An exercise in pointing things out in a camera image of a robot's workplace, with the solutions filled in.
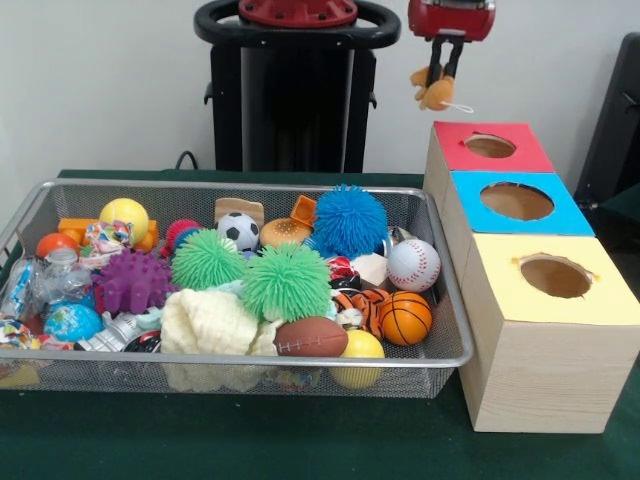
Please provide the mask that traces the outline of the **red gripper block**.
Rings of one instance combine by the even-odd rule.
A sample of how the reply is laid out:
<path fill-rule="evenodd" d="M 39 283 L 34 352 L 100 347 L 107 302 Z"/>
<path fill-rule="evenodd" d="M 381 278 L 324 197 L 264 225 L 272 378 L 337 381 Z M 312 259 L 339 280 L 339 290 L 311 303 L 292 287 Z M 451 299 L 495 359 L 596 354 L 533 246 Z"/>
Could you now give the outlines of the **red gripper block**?
<path fill-rule="evenodd" d="M 483 41 L 489 35 L 496 16 L 495 1 L 421 1 L 410 0 L 408 20 L 415 36 L 433 39 L 428 80 L 439 80 L 442 45 L 440 35 L 459 36 L 465 41 Z M 452 50 L 444 67 L 444 76 L 456 77 L 463 41 L 452 43 Z"/>

